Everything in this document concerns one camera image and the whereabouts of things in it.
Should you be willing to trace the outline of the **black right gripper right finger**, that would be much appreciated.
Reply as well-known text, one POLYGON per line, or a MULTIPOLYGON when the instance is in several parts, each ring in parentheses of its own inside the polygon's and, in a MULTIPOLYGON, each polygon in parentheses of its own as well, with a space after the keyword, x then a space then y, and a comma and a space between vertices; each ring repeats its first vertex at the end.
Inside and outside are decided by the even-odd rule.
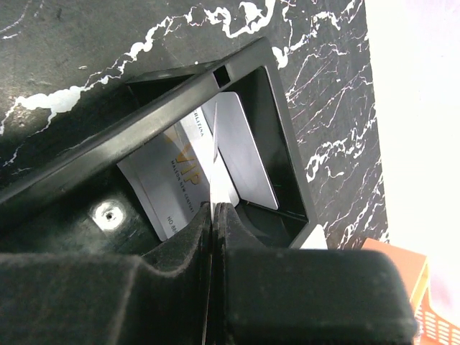
POLYGON ((418 324, 386 254, 266 247, 229 203, 212 227, 216 344, 413 342, 418 324))

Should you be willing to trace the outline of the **white magnetic stripe card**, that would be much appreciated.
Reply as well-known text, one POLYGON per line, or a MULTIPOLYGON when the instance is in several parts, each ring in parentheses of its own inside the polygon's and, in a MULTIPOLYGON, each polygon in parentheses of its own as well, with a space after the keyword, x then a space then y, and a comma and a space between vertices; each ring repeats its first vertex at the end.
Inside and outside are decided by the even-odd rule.
POLYGON ((235 206, 239 202, 238 194, 233 186, 229 172, 223 159, 219 156, 218 144, 218 102, 214 101, 211 148, 211 176, 209 179, 210 202, 214 207, 218 203, 230 203, 235 206))

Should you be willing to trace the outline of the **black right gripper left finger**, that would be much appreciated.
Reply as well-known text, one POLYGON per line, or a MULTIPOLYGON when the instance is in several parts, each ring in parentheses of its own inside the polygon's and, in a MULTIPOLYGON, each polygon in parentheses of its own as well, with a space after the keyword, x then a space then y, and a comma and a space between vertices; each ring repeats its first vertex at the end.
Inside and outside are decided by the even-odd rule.
POLYGON ((202 344, 210 206, 140 257, 3 254, 3 344, 202 344))

